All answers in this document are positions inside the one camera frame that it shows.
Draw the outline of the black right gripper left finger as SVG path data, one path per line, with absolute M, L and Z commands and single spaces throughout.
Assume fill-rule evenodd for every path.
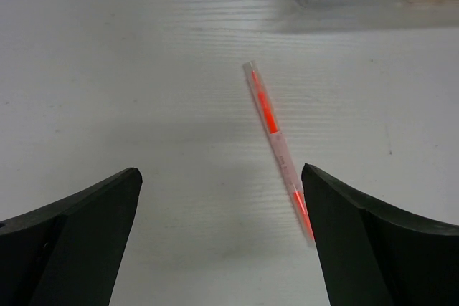
M 127 168 L 1 221 L 1 304 L 109 305 L 142 183 Z

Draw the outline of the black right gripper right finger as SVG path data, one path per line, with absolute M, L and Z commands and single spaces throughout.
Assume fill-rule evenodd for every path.
M 397 208 L 310 164 L 301 179 L 331 305 L 458 304 L 458 226 Z

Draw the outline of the orange thin pen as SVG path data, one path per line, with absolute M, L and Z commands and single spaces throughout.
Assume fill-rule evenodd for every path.
M 265 83 L 254 61 L 244 63 L 242 68 L 298 222 L 306 238 L 314 244 L 315 238 L 304 201 L 303 186 L 294 166 L 285 136 L 275 116 Z

